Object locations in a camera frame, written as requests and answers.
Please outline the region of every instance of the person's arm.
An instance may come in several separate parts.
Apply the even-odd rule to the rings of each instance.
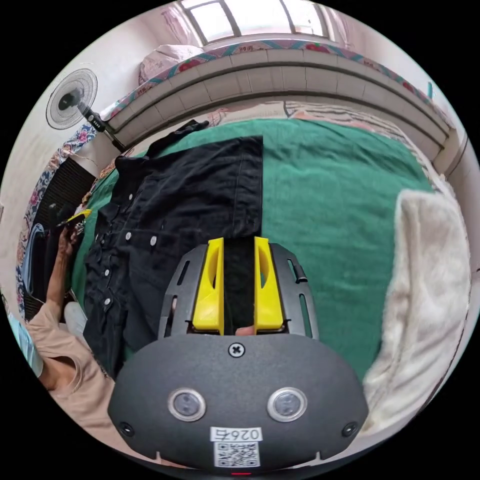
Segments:
[[[56,323],[59,323],[62,317],[62,307],[65,298],[65,281],[67,279],[69,261],[75,242],[75,234],[69,238],[68,232],[65,229],[58,240],[58,252],[50,281],[48,282],[45,306],[51,312],[51,316],[55,319]]]

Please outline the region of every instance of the fan stand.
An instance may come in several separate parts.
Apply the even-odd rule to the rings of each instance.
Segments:
[[[90,107],[80,102],[78,104],[78,109],[81,111],[81,114],[86,118],[86,121],[99,133],[104,133],[108,139],[111,141],[112,145],[120,152],[126,150],[125,145],[119,141],[112,132],[110,132],[110,127],[105,123],[98,113],[95,113]]]

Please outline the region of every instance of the green bed sheet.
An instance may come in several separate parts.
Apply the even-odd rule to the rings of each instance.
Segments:
[[[366,130],[298,119],[256,119],[191,133],[162,155],[236,137],[263,136],[262,236],[294,252],[308,276],[320,339],[362,379],[381,344],[394,259],[394,213],[403,189],[432,191],[412,153]],[[97,210],[118,173],[95,188],[72,288],[83,306],[83,259]]]

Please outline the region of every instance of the window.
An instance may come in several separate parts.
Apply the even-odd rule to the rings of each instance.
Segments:
[[[319,6],[307,0],[181,0],[204,45],[247,35],[327,37]]]

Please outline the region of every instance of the electric fan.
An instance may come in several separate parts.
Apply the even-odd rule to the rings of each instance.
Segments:
[[[88,68],[75,70],[67,75],[53,90],[46,106],[46,121],[56,130],[73,127],[85,118],[97,132],[103,132],[120,152],[125,146],[118,141],[108,124],[92,111],[97,95],[98,79]]]

